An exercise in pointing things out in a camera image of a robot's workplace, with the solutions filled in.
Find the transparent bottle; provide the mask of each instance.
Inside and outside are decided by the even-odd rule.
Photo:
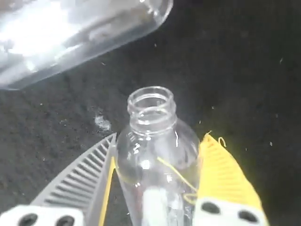
[[[153,86],[128,98],[116,170],[133,226],[191,225],[199,182],[199,139],[176,116],[171,91]]]
[[[0,89],[21,89],[156,30],[173,0],[1,0]]]

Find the dark fabric surface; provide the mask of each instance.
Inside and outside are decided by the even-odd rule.
[[[175,0],[153,34],[0,92],[0,211],[29,203],[82,152],[122,129],[132,91],[162,85],[200,136],[213,130],[225,138],[271,224],[300,225],[300,59],[298,0]],[[95,124],[99,115],[110,131]],[[107,224],[129,224],[116,177],[113,184]]]

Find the bottle neck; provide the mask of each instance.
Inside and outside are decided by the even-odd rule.
[[[164,87],[138,89],[127,101],[130,126],[139,135],[154,135],[171,129],[176,121],[176,104],[172,92]]]

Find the yellow thread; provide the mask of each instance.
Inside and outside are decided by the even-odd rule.
[[[160,161],[161,163],[163,163],[164,165],[166,165],[167,167],[169,167],[173,172],[175,172],[176,175],[179,176],[179,178],[181,178],[181,180],[187,184],[193,191],[197,192],[198,190],[191,184],[189,183],[176,169],[175,167],[173,167],[171,164],[169,164],[168,162],[166,162],[165,160],[161,159],[160,157],[157,158],[158,161]]]
[[[178,175],[178,177],[185,183],[187,184],[193,191],[198,192],[198,190],[191,184],[189,183],[185,177],[183,177],[179,171],[176,170],[175,167],[173,167],[171,164],[169,164],[168,162],[166,162],[165,160],[161,159],[160,157],[157,158],[159,162],[161,162],[162,164],[164,164],[165,166],[167,166],[168,168],[170,168],[176,175]],[[195,200],[191,200],[189,197],[197,197],[198,194],[197,193],[193,193],[193,194],[184,194],[183,195],[183,199],[188,202],[189,204],[195,205],[196,201]]]
[[[197,193],[194,193],[194,194],[184,194],[183,195],[183,198],[186,202],[188,202],[189,204],[191,205],[195,205],[196,204],[196,199],[195,200],[191,200],[189,197],[195,197],[197,198],[198,197],[198,194]]]
[[[98,226],[103,226],[103,224],[104,224],[105,213],[107,212],[109,195],[110,195],[110,188],[111,188],[114,169],[115,169],[115,161],[114,161],[114,157],[112,157],[111,158],[110,169],[109,169],[109,174],[108,174],[107,185],[105,187],[105,191],[104,191],[104,195],[103,195],[103,205],[102,205],[102,209],[100,211]]]
[[[219,137],[219,138],[218,138],[218,143],[220,143],[220,145],[222,145],[222,146],[224,146],[224,147],[227,147],[227,146],[226,146],[226,141],[225,141],[224,138],[222,138],[222,137]]]

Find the dust speck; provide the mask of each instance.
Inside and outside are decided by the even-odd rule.
[[[111,130],[111,123],[108,120],[105,120],[102,115],[98,115],[94,120],[96,126],[98,126],[103,131]]]

